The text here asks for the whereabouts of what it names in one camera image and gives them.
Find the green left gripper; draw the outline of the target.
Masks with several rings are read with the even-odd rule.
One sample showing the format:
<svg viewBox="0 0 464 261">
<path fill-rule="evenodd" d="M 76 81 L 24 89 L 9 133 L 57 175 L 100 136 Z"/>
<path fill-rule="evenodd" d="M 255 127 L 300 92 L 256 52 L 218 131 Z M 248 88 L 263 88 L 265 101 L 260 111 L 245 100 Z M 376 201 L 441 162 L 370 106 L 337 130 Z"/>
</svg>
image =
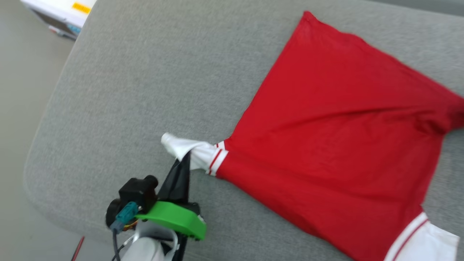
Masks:
<svg viewBox="0 0 464 261">
<path fill-rule="evenodd" d="M 139 213 L 136 218 L 151 221 L 184 236 L 203 241 L 207 224 L 201 214 L 177 204 L 189 203 L 190 152 L 183 159 L 177 159 L 164 180 L 158 201 L 146 214 Z"/>
</svg>

